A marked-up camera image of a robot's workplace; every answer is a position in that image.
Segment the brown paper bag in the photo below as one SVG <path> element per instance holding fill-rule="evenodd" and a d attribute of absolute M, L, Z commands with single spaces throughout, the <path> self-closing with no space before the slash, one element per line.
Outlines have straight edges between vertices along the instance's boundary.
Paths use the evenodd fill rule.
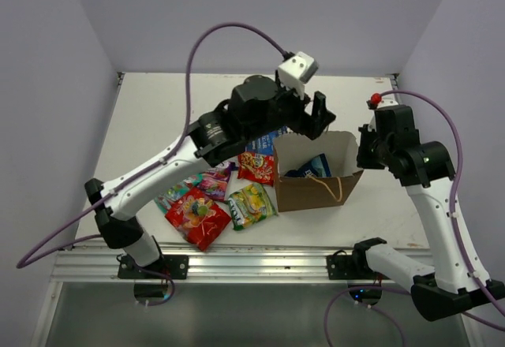
<path fill-rule="evenodd" d="M 347 131 L 324 132 L 316 140 L 295 133 L 276 138 L 273 142 L 274 188 L 279 211 L 342 206 L 363 174 L 356 163 L 357 149 L 355 135 Z M 322 153 L 327 157 L 332 177 L 283 176 Z"/>

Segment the Burts sea salt chips bag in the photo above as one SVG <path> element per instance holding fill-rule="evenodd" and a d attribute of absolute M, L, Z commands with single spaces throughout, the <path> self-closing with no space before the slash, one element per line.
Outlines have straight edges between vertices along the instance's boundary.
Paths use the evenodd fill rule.
<path fill-rule="evenodd" d="M 326 178 L 332 177 L 332 174 L 328 165 L 327 157 L 324 153 L 322 153 L 315 156 L 310 161 L 305 162 L 299 168 L 288 170 L 283 174 L 283 176 L 292 178 Z"/>

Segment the blue Kettle chips bag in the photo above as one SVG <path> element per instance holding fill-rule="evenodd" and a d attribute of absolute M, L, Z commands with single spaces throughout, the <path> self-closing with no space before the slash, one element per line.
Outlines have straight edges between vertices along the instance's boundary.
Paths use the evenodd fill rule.
<path fill-rule="evenodd" d="M 261 155 L 273 156 L 274 139 L 287 133 L 290 133 L 290 130 L 286 126 L 283 126 L 280 129 L 269 132 L 268 134 L 249 142 L 245 148 L 245 151 Z"/>

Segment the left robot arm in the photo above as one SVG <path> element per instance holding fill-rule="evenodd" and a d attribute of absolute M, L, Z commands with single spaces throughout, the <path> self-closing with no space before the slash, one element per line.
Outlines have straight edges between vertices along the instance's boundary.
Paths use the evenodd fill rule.
<path fill-rule="evenodd" d="M 99 233 L 109 248 L 123 250 L 143 276 L 155 278 L 164 259 L 137 220 L 141 208 L 187 177 L 240 155 L 252 140 L 283 126 L 314 140 L 335 119 L 322 92 L 309 97 L 278 78 L 250 76 L 155 157 L 112 181 L 85 183 Z"/>

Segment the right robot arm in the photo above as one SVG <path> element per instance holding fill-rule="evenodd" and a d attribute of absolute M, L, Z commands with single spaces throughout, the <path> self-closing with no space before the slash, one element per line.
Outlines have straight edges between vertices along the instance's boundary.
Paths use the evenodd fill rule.
<path fill-rule="evenodd" d="M 359 128 L 357 164 L 367 170 L 387 168 L 399 180 L 421 219 L 433 264 L 419 263 L 376 237 L 355 244 L 353 272 L 393 280 L 428 321 L 503 299 L 504 284 L 483 267 L 464 219 L 451 221 L 459 207 L 450 204 L 455 169 L 445 146 L 420 142 L 409 106 L 381 100 L 371 108 L 373 119 Z"/>

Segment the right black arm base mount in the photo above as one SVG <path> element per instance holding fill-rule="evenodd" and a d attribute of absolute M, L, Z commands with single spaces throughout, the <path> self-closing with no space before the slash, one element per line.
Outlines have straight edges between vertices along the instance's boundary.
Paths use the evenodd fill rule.
<path fill-rule="evenodd" d="M 370 274 L 360 270 L 352 254 L 343 249 L 326 256 L 326 269 L 329 280 L 370 279 Z"/>

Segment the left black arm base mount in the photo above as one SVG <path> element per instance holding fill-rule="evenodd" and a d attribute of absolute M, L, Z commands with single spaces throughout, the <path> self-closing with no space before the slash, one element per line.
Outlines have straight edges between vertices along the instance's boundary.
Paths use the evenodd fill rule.
<path fill-rule="evenodd" d="M 189 270 L 189 257 L 187 255 L 167 255 L 163 256 L 163 261 L 159 260 L 148 267 L 138 268 L 133 262 L 133 258 L 128 255 L 118 255 L 116 260 L 119 263 L 117 277 L 120 279 L 148 280 L 164 279 L 169 276 L 174 280 L 185 280 Z"/>

